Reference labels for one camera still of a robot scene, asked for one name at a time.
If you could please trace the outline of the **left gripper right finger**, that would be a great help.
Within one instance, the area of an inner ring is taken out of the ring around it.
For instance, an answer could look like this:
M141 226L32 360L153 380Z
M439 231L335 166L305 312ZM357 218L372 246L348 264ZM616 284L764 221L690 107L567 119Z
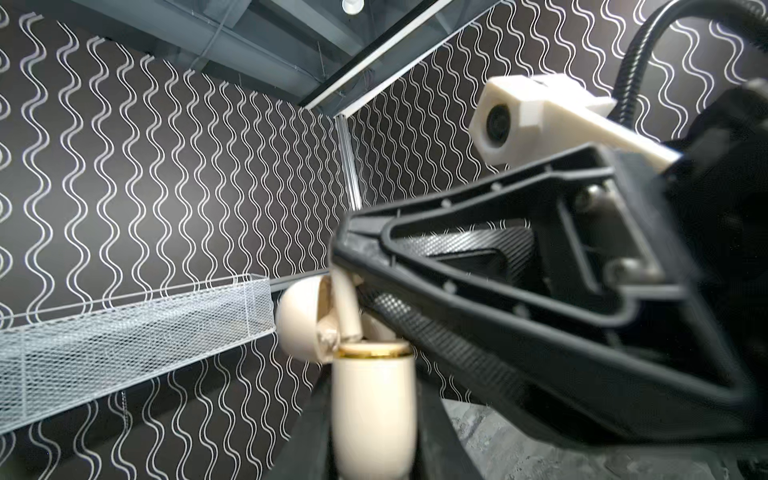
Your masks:
M414 479L481 479L462 446L437 387L417 370L417 451Z

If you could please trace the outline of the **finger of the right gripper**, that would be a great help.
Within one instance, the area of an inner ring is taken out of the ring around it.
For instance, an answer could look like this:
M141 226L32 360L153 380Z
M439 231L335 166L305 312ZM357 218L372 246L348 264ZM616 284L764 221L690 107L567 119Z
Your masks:
M572 350L560 334L502 328L500 351L464 337L478 321L463 313L431 318L390 293L362 285L363 310L439 363L481 402L527 435L565 447L723 447L753 444L750 410L692 382L654 386L630 361L610 363L595 346Z
M585 145L349 214L334 261L433 315L565 329L708 329L699 271L641 155Z

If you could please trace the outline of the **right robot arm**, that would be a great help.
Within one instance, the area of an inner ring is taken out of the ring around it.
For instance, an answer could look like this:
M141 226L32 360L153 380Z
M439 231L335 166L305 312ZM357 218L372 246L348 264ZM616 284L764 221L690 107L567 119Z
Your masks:
M499 1L354 113L364 309L529 435L767 439L767 5Z

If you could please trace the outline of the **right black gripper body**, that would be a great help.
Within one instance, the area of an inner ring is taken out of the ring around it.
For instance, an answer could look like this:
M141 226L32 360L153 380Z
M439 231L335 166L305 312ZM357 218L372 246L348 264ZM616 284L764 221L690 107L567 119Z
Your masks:
M724 92L680 155L600 119L565 151L609 169L566 191L569 239L605 292L634 294L612 367L576 375L570 420L767 416L767 82Z

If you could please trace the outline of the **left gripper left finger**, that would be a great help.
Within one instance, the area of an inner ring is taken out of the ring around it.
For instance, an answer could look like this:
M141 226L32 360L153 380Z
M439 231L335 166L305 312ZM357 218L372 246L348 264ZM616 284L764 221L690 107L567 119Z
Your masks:
M332 479L331 367L324 366L266 479Z

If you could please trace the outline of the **cream earbud charging case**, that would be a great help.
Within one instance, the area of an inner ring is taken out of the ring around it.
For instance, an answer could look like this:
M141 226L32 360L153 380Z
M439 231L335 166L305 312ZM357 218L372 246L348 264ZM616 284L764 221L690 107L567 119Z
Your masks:
M359 312L362 339L343 343L329 272L285 290L276 330L289 355L331 367L331 445L341 478L405 479L417 450L413 350Z

